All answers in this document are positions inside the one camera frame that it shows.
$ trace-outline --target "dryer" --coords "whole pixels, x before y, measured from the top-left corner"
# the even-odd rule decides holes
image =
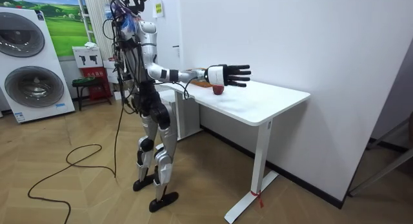
[[[0,7],[0,87],[19,123],[74,111],[43,14]]]

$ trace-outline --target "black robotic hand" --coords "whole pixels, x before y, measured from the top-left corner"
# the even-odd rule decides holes
[[[211,85],[232,85],[238,87],[246,87],[245,83],[238,83],[237,81],[250,81],[251,74],[250,65],[214,65],[210,66],[205,71],[205,79]]]

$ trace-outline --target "humanoid robot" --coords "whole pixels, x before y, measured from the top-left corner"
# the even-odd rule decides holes
[[[133,190],[139,191],[153,183],[156,188],[156,198],[150,202],[149,211],[156,212],[178,198],[177,192],[166,194],[177,146],[176,117],[169,105],[162,104],[154,86],[156,80],[165,83],[189,83],[191,80],[196,80],[207,81],[212,85],[246,87],[245,83],[238,81],[249,81],[248,75],[251,71],[246,70],[250,68],[249,65],[215,65],[206,70],[178,71],[156,64],[156,25],[138,16],[138,13],[145,9],[146,0],[133,1],[135,6],[130,6],[129,0],[111,2],[114,20],[112,26],[117,29],[114,46],[118,53],[123,54],[125,61],[123,62],[122,57],[119,56],[117,65],[126,65],[126,71],[132,78],[135,87],[132,92],[132,104],[139,112],[146,132],[146,136],[138,141],[139,172]],[[161,136],[163,146],[154,153],[157,132]],[[155,159],[155,171],[152,175],[148,175],[152,159]]]

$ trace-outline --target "white desk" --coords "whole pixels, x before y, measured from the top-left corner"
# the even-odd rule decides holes
[[[259,128],[251,182],[251,192],[255,194],[263,191],[278,176],[274,171],[271,171],[263,177],[272,119],[310,96],[306,92],[249,81],[246,88],[225,87],[220,96],[215,95],[212,88],[202,88],[191,84],[188,85],[187,90],[193,99],[185,101],[182,98],[183,88],[179,85],[167,83],[162,86],[169,87],[176,92],[178,132],[181,139],[200,131],[199,107],[196,107],[194,101],[240,122]],[[248,192],[225,215],[225,219],[229,223],[233,223],[255,200],[257,196],[251,192]]]

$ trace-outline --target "green field poster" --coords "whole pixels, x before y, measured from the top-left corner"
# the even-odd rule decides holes
[[[0,6],[41,10],[57,56],[72,56],[72,46],[88,41],[77,0],[0,0]]]

